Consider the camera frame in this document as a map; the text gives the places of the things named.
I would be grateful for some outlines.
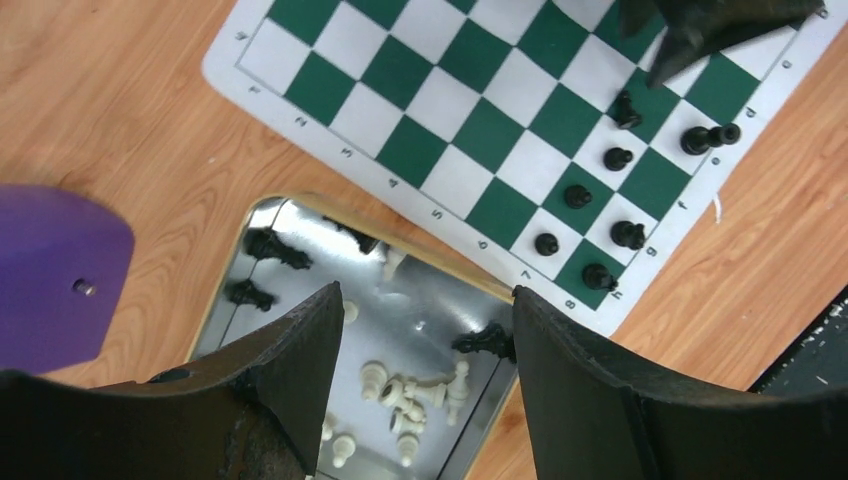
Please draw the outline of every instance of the white chess piece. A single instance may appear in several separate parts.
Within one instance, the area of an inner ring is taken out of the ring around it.
[[[356,451],[356,440],[352,436],[344,433],[339,435],[333,441],[333,466],[336,468],[344,467],[347,459]]]
[[[362,382],[362,399],[377,400],[389,380],[389,372],[380,362],[368,362],[359,371],[359,380]]]
[[[403,259],[406,258],[406,252],[398,250],[394,247],[389,247],[386,250],[386,263],[383,264],[383,281],[388,282],[395,276],[395,270]]]
[[[418,397],[433,404],[436,408],[442,408],[445,403],[445,395],[448,392],[446,383],[439,383],[431,387],[423,387],[418,385],[414,380],[407,380],[403,383],[403,396],[406,398]]]
[[[351,323],[355,322],[357,318],[359,318],[359,306],[353,303],[352,301],[343,301],[342,308],[344,308],[345,311],[345,325],[350,325]]]
[[[415,422],[423,422],[427,418],[424,413],[424,407],[415,400],[410,400],[403,396],[403,382],[398,378],[393,378],[386,383],[383,391],[380,392],[378,401],[384,407],[400,409],[401,412]]]
[[[409,467],[418,455],[418,437],[411,433],[405,433],[398,438],[398,453],[400,453],[400,464]]]
[[[456,377],[448,384],[448,425],[456,425],[459,410],[465,406],[468,400],[468,361],[460,360],[456,363]]]
[[[424,422],[413,421],[397,408],[392,412],[392,420],[389,422],[389,430],[392,433],[411,432],[421,434],[425,426],[426,424]]]

